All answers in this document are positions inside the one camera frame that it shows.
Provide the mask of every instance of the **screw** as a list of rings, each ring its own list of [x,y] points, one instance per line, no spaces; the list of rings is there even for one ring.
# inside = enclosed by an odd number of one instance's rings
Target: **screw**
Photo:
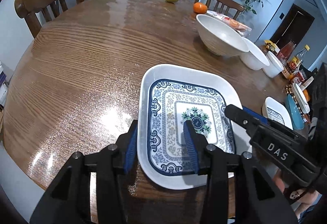
[[[80,156],[81,156],[81,152],[76,151],[76,152],[73,153],[73,158],[74,159],[78,159]]]
[[[248,159],[252,158],[252,153],[247,152],[247,151],[246,152],[243,152],[243,157],[248,160]]]
[[[213,145],[213,144],[209,144],[206,146],[206,149],[209,150],[209,151],[214,151],[216,149],[216,146]]]
[[[116,150],[117,149],[117,145],[116,144],[110,144],[109,146],[108,146],[108,149],[109,150]]]

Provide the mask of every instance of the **teal dish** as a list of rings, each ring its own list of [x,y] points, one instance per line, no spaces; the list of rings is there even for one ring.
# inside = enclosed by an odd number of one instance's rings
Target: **teal dish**
[[[295,101],[292,99],[290,94],[285,98],[285,106],[291,117],[292,125],[294,130],[301,130],[304,128],[303,119],[297,108]]]

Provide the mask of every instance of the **beige bowl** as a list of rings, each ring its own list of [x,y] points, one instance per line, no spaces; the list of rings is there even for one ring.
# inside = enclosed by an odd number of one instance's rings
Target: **beige bowl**
[[[234,29],[214,17],[197,15],[197,31],[207,48],[216,55],[238,56],[249,51]]]

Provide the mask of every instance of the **wooden table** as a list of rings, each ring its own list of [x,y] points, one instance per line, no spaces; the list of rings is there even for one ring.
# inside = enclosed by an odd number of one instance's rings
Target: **wooden table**
[[[192,7],[187,0],[88,0],[47,23],[9,88],[4,146],[17,165],[45,189],[74,151],[114,143],[138,118],[141,79],[157,64],[222,76],[257,113],[268,96],[283,101],[282,76],[270,79],[206,49]],[[199,222],[204,187],[161,188],[137,164],[122,186],[130,223]],[[93,196],[93,215],[95,207]],[[234,212],[230,180],[229,216]]]

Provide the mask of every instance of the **dark brown door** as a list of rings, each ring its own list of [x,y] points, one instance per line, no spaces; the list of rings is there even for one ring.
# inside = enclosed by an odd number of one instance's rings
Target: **dark brown door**
[[[308,12],[293,4],[270,40],[276,43],[280,49],[290,40],[298,45],[314,20],[315,18]]]

